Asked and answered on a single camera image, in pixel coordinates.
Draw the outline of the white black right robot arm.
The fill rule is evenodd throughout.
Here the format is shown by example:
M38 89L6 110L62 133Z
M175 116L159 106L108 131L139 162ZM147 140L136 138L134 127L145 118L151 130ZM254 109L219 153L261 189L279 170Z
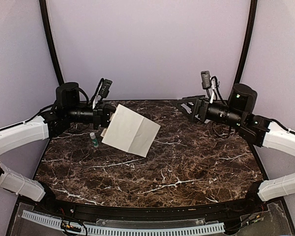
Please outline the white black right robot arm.
M295 131L279 121L253 114L257 92L244 84L234 84L228 103L210 101L205 96L177 100L174 106L192 122L214 121L233 128L248 144L276 149L295 156ZM245 213L252 213L260 202L295 193L295 173L251 185L241 203Z

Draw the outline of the cream lined letter paper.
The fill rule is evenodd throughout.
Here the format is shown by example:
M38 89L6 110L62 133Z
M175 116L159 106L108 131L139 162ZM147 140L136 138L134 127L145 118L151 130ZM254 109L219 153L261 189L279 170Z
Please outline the cream lined letter paper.
M159 129L159 124L118 104L108 128L101 134L102 143L146 157Z

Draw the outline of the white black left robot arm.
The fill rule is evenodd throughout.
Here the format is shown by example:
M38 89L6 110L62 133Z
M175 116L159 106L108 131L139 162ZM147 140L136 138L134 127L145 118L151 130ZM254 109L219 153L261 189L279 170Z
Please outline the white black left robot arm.
M68 82L56 88L56 100L42 108L33 117L0 129L0 156L26 144L60 136L72 123L92 124L94 129L107 128L115 108L103 102L109 94L112 81L102 78L91 98L80 100L85 92L77 82ZM42 183L29 179L0 162L0 188L27 197L48 214L59 211L59 202Z

